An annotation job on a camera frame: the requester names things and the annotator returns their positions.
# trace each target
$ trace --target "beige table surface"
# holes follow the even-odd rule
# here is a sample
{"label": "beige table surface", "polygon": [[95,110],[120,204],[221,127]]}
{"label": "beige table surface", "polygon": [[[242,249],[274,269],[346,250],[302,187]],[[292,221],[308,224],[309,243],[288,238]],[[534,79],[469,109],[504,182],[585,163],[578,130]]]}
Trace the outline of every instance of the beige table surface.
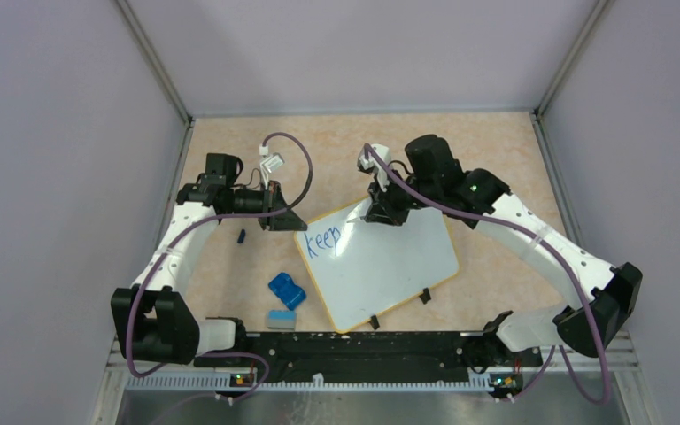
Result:
{"label": "beige table surface", "polygon": [[[293,134],[312,155],[313,184],[295,209],[304,221],[366,195],[371,177],[356,169],[363,143],[387,145],[393,158],[407,163],[405,145],[419,135],[435,133],[449,142],[464,170],[492,171],[547,223],[563,229],[526,112],[201,119],[194,127],[182,184],[204,171],[208,152],[240,157],[246,169],[239,182],[247,182],[259,162],[259,143],[274,131]],[[305,160],[288,139],[274,139],[269,146],[286,160],[273,177],[290,202],[304,186]],[[449,224],[460,273],[434,288],[428,304],[415,299],[380,316],[379,330],[481,329],[505,310],[532,310],[560,301],[549,283],[512,252],[458,221]],[[246,239],[239,245],[236,239],[242,228]],[[194,316],[238,317],[249,330],[266,330],[267,312],[285,309],[267,284],[286,272],[307,296],[296,310],[297,330],[332,330],[293,236],[262,231],[254,219],[224,220],[207,242],[186,294]]]}

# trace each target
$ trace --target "small whiteboard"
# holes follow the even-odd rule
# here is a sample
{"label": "small whiteboard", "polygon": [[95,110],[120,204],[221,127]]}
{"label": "small whiteboard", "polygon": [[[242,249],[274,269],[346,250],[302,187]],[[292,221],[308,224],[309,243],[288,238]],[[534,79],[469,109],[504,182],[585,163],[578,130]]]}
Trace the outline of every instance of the small whiteboard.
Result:
{"label": "small whiteboard", "polygon": [[348,332],[460,270],[442,213],[411,211],[401,227],[365,223],[371,199],[296,232],[296,244],[335,331]]}

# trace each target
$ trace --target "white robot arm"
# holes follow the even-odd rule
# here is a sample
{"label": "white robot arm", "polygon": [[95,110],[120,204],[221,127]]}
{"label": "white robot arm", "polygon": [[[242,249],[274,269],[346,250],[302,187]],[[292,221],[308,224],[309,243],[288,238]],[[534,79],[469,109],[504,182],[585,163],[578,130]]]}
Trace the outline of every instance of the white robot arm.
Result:
{"label": "white robot arm", "polygon": [[[185,184],[179,191],[168,230],[146,268],[130,288],[118,288],[111,298],[119,341],[126,340],[129,317],[134,313],[135,359],[188,364],[199,354],[233,348],[236,322],[224,318],[197,323],[183,295],[199,254],[219,225],[218,214],[259,216],[259,224],[267,230],[306,230],[306,223],[287,208],[280,183],[269,181],[268,168],[262,167],[259,189],[246,189],[235,185],[243,171],[241,159],[211,153],[197,182]],[[135,311],[133,304],[139,290],[143,294]],[[120,348],[126,357],[125,344]]]}
{"label": "white robot arm", "polygon": [[[381,145],[371,146],[375,153],[383,153],[377,156],[389,164],[389,150]],[[419,194],[453,210],[475,214],[479,218],[501,219],[536,235],[531,238],[515,228],[445,213],[504,244],[537,270],[565,300],[559,305],[531,312],[500,314],[487,325],[488,329],[495,331],[512,352],[540,345],[565,344],[586,356],[598,357],[579,294],[565,268],[541,243],[550,244],[577,276],[583,296],[589,300],[604,346],[634,309],[642,280],[640,271],[630,263],[616,268],[570,242],[538,218],[503,181],[488,171],[463,172],[445,139],[435,135],[419,137],[406,146],[406,155],[413,173],[407,176],[405,183]],[[428,206],[390,182],[376,159],[367,155],[366,151],[359,155],[358,165],[360,171],[375,175],[375,181],[368,188],[372,204],[364,217],[366,222],[402,226],[411,209]]]}

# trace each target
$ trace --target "whiteboard eraser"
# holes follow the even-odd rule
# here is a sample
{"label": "whiteboard eraser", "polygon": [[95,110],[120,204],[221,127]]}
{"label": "whiteboard eraser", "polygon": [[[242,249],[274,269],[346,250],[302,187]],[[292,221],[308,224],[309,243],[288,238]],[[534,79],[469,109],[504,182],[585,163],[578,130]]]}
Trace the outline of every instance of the whiteboard eraser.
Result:
{"label": "whiteboard eraser", "polygon": [[276,330],[295,330],[296,312],[271,310],[267,314],[267,328]]}

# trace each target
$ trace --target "white wall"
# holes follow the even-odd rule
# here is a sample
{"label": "white wall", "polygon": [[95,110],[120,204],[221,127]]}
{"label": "white wall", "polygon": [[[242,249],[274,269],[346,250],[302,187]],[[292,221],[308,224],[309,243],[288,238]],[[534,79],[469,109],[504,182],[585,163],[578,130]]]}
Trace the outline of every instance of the white wall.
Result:
{"label": "white wall", "polygon": [[131,0],[195,115],[532,108],[595,0]]}
{"label": "white wall", "polygon": [[111,1],[0,1],[0,423],[89,419],[181,139]]}
{"label": "white wall", "polygon": [[629,328],[680,423],[680,2],[616,2],[547,126],[588,248],[643,271]]}

